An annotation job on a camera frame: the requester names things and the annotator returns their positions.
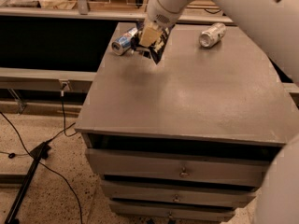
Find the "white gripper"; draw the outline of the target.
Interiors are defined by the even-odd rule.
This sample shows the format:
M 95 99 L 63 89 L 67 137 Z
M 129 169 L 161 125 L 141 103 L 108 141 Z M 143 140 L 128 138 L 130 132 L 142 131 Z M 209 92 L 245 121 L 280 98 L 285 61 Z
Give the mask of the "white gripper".
M 160 27 L 166 28 L 174 25 L 185 7 L 192 1 L 194 0 L 149 0 L 147 21 L 154 24 L 148 23 L 144 26 L 139 44 L 143 47 L 150 47 L 162 34 Z

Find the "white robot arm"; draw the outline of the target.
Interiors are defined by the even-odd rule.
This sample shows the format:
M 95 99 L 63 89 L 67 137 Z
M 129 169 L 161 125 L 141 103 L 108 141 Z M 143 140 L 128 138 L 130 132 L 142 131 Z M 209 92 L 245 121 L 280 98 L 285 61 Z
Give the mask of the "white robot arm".
M 193 0 L 149 0 L 140 43 L 150 46 Z M 299 0 L 212 0 L 296 84 L 299 83 Z M 253 224 L 299 224 L 299 134 L 273 160 Z

